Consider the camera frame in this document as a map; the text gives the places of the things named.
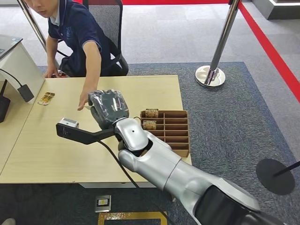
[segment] person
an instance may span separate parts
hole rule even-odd
[[[62,60],[60,69],[71,77],[85,77],[78,110],[87,102],[87,94],[97,89],[99,77],[108,76],[110,62],[108,38],[84,5],[72,0],[24,0],[34,11],[48,19],[46,42],[46,78],[61,77],[55,66],[58,40],[63,39],[73,50]]]
[[[7,219],[2,225],[16,225],[16,221],[14,219]]]

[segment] cardboard compartment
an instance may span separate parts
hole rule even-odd
[[[166,131],[166,137],[188,137],[187,130],[168,130]]]
[[[169,118],[164,119],[165,124],[188,124],[188,118]]]
[[[156,125],[156,130],[164,130],[164,125],[157,124]]]
[[[168,143],[173,150],[188,150],[188,143]]]
[[[166,143],[188,143],[188,137],[166,137]]]
[[[145,111],[142,111],[142,124],[145,120],[156,121],[156,130],[148,130],[152,134],[169,144],[175,153],[181,157],[189,155],[187,111],[158,111],[159,118],[145,118],[145,116]]]
[[[164,118],[188,118],[186,111],[163,111]]]
[[[188,130],[188,124],[166,124],[165,130]]]

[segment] black chair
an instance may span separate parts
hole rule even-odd
[[[109,39],[110,51],[115,57],[108,66],[110,74],[126,76],[129,71],[128,64],[121,54],[122,1],[83,0],[82,4],[87,7]]]

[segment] silver robotic arm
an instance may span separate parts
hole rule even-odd
[[[124,167],[175,196],[198,225],[283,225],[261,213],[249,193],[183,162],[134,119],[118,121],[115,132],[121,137],[118,159]],[[136,154],[142,150],[147,152]]]
[[[183,162],[169,145],[142,130],[136,120],[128,118],[128,107],[118,91],[94,91],[88,103],[103,131],[90,133],[58,123],[57,134],[84,144],[115,135],[122,165],[175,196],[198,225],[283,225],[261,212],[249,193]]]

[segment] navy polo shirt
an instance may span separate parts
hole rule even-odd
[[[96,42],[102,57],[102,68],[110,62],[108,38],[85,6],[72,0],[60,0],[60,25],[49,18],[48,33],[54,39],[63,39],[73,50],[68,65],[75,76],[86,76],[86,56],[83,46],[87,41]]]

